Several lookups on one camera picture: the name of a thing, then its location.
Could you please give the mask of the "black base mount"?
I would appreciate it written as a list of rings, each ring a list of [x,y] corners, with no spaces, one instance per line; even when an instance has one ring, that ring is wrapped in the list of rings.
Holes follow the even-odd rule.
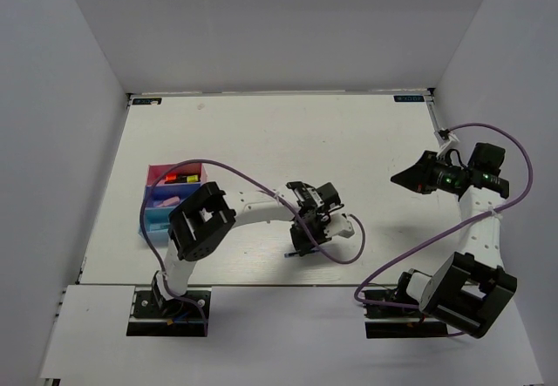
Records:
[[[421,339],[449,335],[443,322],[424,316],[416,309],[364,305],[367,339]]]
[[[126,328],[128,337],[206,337],[199,309],[184,301],[160,305],[151,289],[136,289]]]

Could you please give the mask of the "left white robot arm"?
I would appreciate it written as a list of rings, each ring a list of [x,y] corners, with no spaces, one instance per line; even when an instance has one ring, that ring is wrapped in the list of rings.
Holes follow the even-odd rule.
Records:
[[[304,256],[337,236],[354,235],[352,223],[339,212],[343,207],[331,183],[315,188],[295,181],[270,193],[262,189],[227,193],[215,182],[202,185],[169,215],[165,269],[152,281],[154,305],[164,315],[179,313],[195,263],[212,254],[231,230],[262,222],[289,222],[294,254]]]

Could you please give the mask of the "yellow cap black highlighter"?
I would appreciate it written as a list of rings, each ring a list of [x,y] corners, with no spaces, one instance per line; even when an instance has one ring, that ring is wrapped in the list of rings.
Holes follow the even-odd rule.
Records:
[[[196,182],[199,182],[199,181],[200,181],[200,177],[199,177],[197,174],[195,174],[195,175],[188,175],[188,176],[186,177],[186,182],[187,182],[187,183],[196,183]]]

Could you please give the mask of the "table corner label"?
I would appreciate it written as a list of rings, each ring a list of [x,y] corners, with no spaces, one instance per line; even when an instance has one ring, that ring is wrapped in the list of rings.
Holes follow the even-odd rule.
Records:
[[[134,98],[132,105],[160,105],[162,98]]]
[[[401,95],[394,95],[393,98],[396,103],[424,103],[425,102],[425,98],[422,95],[401,94]]]

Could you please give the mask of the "right table corner label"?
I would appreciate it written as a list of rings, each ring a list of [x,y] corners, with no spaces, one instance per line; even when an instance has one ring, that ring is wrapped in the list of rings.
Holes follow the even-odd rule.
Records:
[[[424,103],[425,102],[425,98],[422,95],[401,94],[401,95],[394,95],[393,98],[396,103]]]

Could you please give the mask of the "pink eraser stick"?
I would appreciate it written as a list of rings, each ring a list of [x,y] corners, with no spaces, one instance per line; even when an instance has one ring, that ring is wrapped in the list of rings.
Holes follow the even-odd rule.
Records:
[[[173,197],[167,198],[163,201],[164,204],[170,204],[170,205],[177,204],[179,202],[180,202],[180,197],[179,196],[173,196]]]

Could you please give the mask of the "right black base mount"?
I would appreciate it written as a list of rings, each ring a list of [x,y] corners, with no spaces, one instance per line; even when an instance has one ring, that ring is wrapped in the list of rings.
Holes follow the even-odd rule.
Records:
[[[416,309],[364,305],[367,339],[421,339],[449,335],[443,322],[424,316]]]

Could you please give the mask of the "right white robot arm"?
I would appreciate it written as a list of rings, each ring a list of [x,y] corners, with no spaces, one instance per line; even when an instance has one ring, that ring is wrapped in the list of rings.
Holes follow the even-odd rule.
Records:
[[[468,162],[457,166],[448,153],[426,151],[415,165],[391,177],[415,193],[457,195],[460,218],[473,220],[461,228],[456,252],[433,275],[417,269],[401,274],[393,294],[400,313],[420,311],[481,338],[510,302],[517,280],[501,259],[496,213],[509,196],[509,183],[500,177],[504,159],[504,149],[488,143],[477,144]]]

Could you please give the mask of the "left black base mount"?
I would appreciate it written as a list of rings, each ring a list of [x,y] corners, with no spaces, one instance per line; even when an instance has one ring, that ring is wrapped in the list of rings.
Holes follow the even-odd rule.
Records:
[[[206,337],[199,309],[184,301],[160,305],[151,289],[136,289],[126,328],[128,337]]]

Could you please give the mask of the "left table corner label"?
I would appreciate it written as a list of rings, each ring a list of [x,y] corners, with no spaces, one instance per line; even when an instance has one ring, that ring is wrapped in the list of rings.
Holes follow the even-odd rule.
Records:
[[[132,105],[160,105],[162,98],[134,98]]]

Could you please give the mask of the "purple ink pen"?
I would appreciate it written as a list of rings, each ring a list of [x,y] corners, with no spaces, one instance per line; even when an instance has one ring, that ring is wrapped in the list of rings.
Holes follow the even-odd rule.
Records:
[[[157,223],[152,224],[148,227],[148,232],[166,231],[169,228],[168,223]]]

